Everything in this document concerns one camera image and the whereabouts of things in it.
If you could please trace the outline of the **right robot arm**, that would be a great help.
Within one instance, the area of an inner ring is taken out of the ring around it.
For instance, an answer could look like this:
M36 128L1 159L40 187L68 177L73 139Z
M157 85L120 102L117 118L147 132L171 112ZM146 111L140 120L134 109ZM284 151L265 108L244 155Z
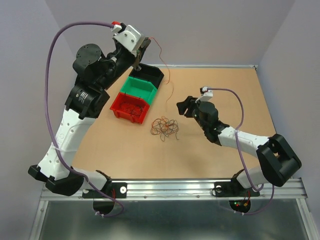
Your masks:
M267 183L282 187L302 167L301 160L280 134L259 136L237 131L219 120L219 112L213 103L192 96L176 106L180 115L196 120L211 143L234 148L258 159L257 167L244 167L231 178L230 190L235 195Z

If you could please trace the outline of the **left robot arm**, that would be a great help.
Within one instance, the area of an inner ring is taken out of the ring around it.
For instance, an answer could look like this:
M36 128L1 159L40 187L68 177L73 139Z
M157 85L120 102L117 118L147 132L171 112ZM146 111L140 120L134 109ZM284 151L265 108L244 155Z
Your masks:
M77 51L72 65L77 76L65 101L60 126L56 133L48 127L51 145L43 159L28 169L28 174L44 182L52 193L72 196L79 190L94 190L100 197L111 193L112 179L108 175L100 170L86 173L72 167L72 162L84 136L110 98L107 90L130 67L139 68L150 43L148 37L144 38L137 55L117 40L115 50L107 55L94 43L85 44Z

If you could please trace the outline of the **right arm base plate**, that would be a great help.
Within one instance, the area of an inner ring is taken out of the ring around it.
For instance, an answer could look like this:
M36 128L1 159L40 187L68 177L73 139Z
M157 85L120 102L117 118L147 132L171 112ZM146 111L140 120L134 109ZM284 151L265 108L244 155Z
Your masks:
M239 183L232 181L215 182L211 195L217 198L259 197L260 193L252 188L243 188Z

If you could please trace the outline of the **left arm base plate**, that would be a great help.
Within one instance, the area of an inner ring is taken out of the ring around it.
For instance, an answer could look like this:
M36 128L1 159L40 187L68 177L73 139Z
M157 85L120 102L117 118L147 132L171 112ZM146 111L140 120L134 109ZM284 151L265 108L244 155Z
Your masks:
M108 183L100 191L109 197L125 199L127 197L127 190L128 184L126 182L112 182ZM93 189L89 189L87 192L82 191L82 197L84 199L105 198L105 196Z

